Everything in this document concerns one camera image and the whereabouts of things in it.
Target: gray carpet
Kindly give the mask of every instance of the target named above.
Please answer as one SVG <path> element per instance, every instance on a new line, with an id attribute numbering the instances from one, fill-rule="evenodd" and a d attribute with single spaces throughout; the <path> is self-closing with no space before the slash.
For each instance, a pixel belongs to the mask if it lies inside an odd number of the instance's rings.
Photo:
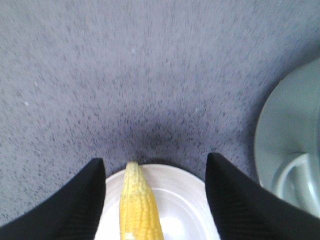
<path id="1" fill-rule="evenodd" d="M 263 104 L 319 48 L 318 0 L 0 1 L 0 224 L 94 157 L 257 180 Z"/>

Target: white ceramic plate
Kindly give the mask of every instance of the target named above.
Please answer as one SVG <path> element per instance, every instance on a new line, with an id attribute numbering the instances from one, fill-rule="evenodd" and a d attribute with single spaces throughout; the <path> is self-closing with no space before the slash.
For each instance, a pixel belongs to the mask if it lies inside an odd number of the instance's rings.
<path id="1" fill-rule="evenodd" d="M 165 240 L 219 240 L 205 184 L 194 175 L 161 164 L 142 165 L 155 195 Z M 125 171 L 106 179 L 106 198 L 95 240 L 120 240 L 119 201 Z"/>

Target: white plate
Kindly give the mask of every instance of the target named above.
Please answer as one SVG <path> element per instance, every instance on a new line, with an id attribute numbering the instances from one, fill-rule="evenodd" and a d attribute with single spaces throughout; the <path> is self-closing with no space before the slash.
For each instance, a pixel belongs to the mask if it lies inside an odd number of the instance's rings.
<path id="1" fill-rule="evenodd" d="M 165 240 L 219 240 L 207 202 L 205 184 L 179 168 L 141 165 L 155 195 Z M 125 171 L 106 179 L 106 198 L 95 240 L 120 240 L 119 201 Z"/>

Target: corn on the cob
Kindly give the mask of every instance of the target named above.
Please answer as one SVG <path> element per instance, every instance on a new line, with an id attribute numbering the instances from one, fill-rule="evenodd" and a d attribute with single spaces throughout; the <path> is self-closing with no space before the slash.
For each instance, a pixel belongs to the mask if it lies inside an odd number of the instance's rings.
<path id="1" fill-rule="evenodd" d="M 121 240 L 164 240 L 155 196 L 136 162 L 126 165 L 119 215 Z"/>

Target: yellow corn kernel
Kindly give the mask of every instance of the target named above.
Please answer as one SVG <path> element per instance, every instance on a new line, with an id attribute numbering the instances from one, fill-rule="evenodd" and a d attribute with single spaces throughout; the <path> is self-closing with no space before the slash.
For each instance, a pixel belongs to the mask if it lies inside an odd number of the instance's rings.
<path id="1" fill-rule="evenodd" d="M 126 165 L 119 215 L 121 240 L 164 240 L 155 196 L 136 162 Z"/>

